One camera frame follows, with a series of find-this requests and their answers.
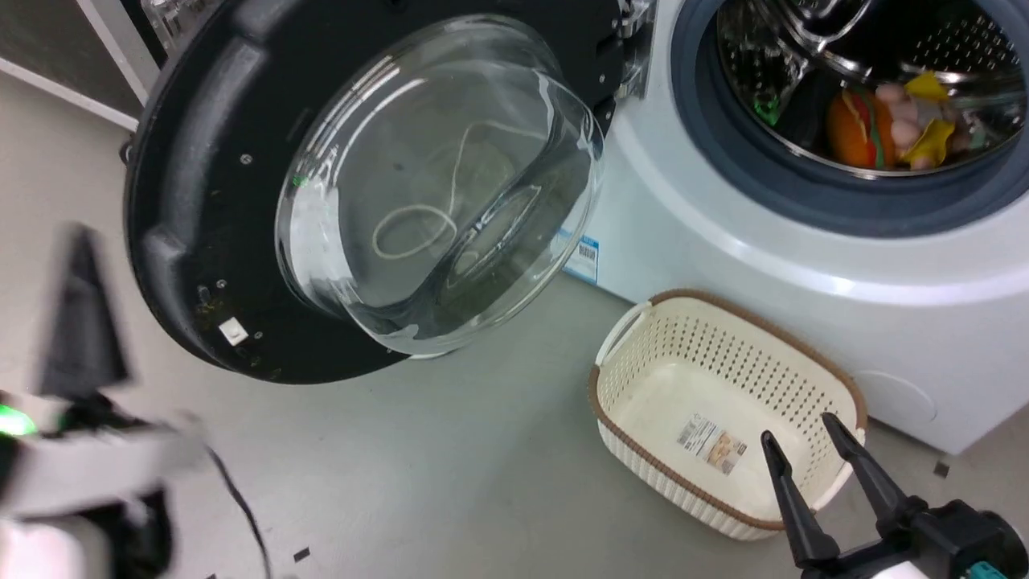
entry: label sticker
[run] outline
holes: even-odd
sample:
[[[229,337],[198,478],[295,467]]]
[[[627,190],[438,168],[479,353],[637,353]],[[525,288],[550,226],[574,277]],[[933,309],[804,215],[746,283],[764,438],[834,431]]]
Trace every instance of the label sticker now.
[[[571,233],[566,229],[561,229],[558,236],[554,239],[555,249],[559,249],[560,246],[568,242],[568,238]],[[591,237],[582,236],[579,238],[578,245],[575,250],[572,251],[571,257],[568,257],[568,261],[565,262],[565,272],[574,275],[575,277],[589,281],[590,283],[597,283],[597,262],[600,260],[600,243],[596,239]]]
[[[230,347],[238,347],[243,340],[246,340],[250,334],[243,329],[243,325],[240,324],[239,320],[235,318],[229,318],[225,322],[218,325],[218,330],[221,331],[221,335],[225,337],[225,341],[228,342]]]
[[[691,455],[718,469],[723,475],[733,472],[747,451],[747,445],[700,414],[694,414],[679,435],[678,443]]]

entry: black cable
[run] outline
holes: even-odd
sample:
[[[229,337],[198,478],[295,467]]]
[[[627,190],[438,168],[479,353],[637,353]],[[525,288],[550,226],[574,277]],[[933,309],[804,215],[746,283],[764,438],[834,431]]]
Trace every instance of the black cable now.
[[[250,523],[250,532],[253,533],[254,540],[257,541],[257,548],[260,549],[261,560],[264,563],[264,579],[272,579],[272,563],[268,558],[268,547],[264,546],[264,538],[261,537],[260,530],[257,529],[257,520],[254,518],[253,511],[250,510],[250,505],[247,504],[247,500],[240,494],[240,490],[236,487],[236,483],[233,482],[233,477],[228,475],[228,469],[225,468],[225,464],[221,462],[221,458],[218,457],[218,454],[215,453],[210,446],[207,447],[207,453],[211,456],[211,460],[214,461],[214,466],[217,467],[218,473],[221,475],[221,479],[225,482],[225,488],[233,497],[233,501],[236,501],[236,504],[240,506],[240,510],[243,511],[243,516],[247,517],[247,522]]]

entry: white plastic basket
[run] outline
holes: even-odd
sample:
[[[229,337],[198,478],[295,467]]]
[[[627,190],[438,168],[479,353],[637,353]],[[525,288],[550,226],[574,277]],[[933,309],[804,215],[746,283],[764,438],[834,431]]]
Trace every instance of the white plastic basket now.
[[[629,311],[597,355],[590,400],[601,438],[682,510],[743,541],[782,531],[759,437],[772,431],[817,511],[850,477],[822,426],[833,412],[864,444],[864,400],[831,362],[701,292]]]

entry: gray floor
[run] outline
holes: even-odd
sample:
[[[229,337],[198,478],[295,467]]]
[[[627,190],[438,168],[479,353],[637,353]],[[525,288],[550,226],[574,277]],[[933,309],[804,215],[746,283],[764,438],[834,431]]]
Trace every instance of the gray floor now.
[[[118,145],[106,121],[0,75],[0,388],[31,389],[59,224],[100,229],[148,417],[205,419],[251,502],[278,576],[797,577],[783,538],[708,531],[607,455],[586,377],[627,304],[559,279],[524,315],[465,351],[348,383],[283,388],[180,351],[136,293],[121,244]],[[25,403],[42,417],[48,405]],[[1029,414],[958,458],[883,429],[868,447],[906,490],[960,497],[1029,529]],[[258,577],[246,523],[213,471],[172,482],[174,577]],[[853,481],[820,515],[844,546],[874,536]],[[299,563],[293,554],[310,548]]]

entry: stuffed toy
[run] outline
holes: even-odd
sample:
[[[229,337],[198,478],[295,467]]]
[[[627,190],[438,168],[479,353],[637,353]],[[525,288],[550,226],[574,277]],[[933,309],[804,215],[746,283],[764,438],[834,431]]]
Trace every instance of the stuffed toy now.
[[[931,72],[873,93],[847,87],[829,104],[826,134],[833,156],[865,169],[926,170],[972,146],[967,125]]]

